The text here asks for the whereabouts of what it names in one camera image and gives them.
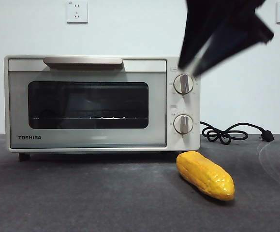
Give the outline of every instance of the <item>gray table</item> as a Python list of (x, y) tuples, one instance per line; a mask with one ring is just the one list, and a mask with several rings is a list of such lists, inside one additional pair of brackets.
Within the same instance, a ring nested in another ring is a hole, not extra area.
[(280, 232), (280, 135), (200, 152), (234, 179), (220, 202), (177, 172), (177, 153), (41, 155), (19, 162), (0, 135), (0, 232)]

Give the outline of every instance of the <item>black cable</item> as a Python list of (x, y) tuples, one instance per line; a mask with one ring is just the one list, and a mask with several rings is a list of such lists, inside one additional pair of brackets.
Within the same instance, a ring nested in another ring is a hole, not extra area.
[[(265, 130), (261, 127), (258, 127), (256, 125), (246, 123), (246, 122), (236, 123), (236, 124), (232, 125), (231, 127), (229, 127), (228, 129), (223, 130), (223, 131), (209, 125), (208, 123), (205, 123), (205, 122), (200, 122), (200, 123), (207, 126), (202, 130), (202, 135), (204, 137), (206, 137), (207, 140), (209, 140), (210, 142), (215, 142), (216, 140), (219, 139), (222, 144), (229, 145), (232, 140), (245, 140), (245, 139), (247, 139), (248, 134), (245, 131), (231, 130), (232, 128), (237, 127), (237, 126), (241, 126), (241, 125), (257, 128), (262, 133), (261, 134), (262, 139), (267, 141), (267, 142), (272, 142), (274, 140), (274, 137), (273, 137), (271, 131)], [(243, 137), (234, 137), (234, 136), (231, 136), (230, 133), (243, 134), (244, 136)]]

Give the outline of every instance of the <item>control knob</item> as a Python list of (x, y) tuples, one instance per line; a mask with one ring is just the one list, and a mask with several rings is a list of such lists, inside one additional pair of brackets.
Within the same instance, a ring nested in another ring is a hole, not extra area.
[(179, 115), (174, 120), (174, 128), (180, 134), (187, 134), (192, 130), (192, 118), (188, 115)]
[(187, 74), (182, 74), (175, 78), (173, 86), (178, 93), (187, 94), (192, 91), (193, 81)]

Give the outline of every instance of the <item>oven window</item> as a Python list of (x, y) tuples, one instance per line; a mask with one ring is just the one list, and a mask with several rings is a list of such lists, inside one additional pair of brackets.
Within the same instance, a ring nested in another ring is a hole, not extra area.
[(34, 81), (28, 85), (28, 111), (33, 129), (145, 128), (148, 85)]

